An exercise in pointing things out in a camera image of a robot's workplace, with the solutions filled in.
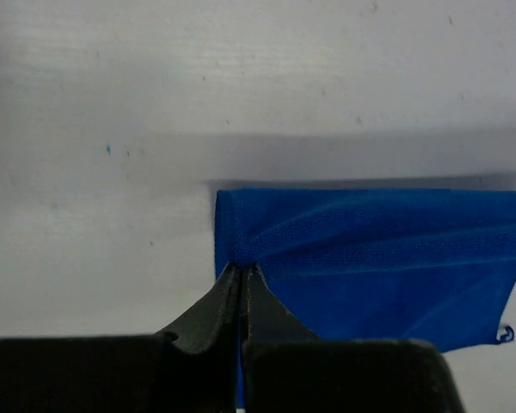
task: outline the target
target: white surface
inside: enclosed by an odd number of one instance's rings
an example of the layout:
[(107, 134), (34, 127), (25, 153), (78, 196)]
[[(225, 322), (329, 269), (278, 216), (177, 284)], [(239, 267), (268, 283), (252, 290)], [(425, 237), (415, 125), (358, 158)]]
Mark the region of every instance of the white surface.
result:
[[(516, 0), (0, 0), (0, 336), (156, 330), (213, 189), (350, 181), (516, 188)], [(516, 413), (516, 343), (450, 360)]]

